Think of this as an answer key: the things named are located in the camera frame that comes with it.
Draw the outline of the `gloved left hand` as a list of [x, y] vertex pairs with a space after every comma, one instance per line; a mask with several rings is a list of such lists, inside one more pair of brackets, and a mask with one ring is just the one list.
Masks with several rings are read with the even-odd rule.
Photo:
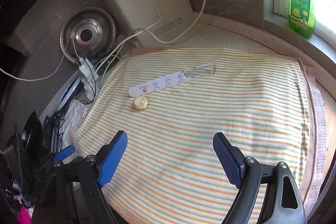
[[26, 209], [25, 207], [21, 207], [16, 220], [19, 224], [31, 224], [32, 216], [33, 216], [34, 208], [31, 207]]

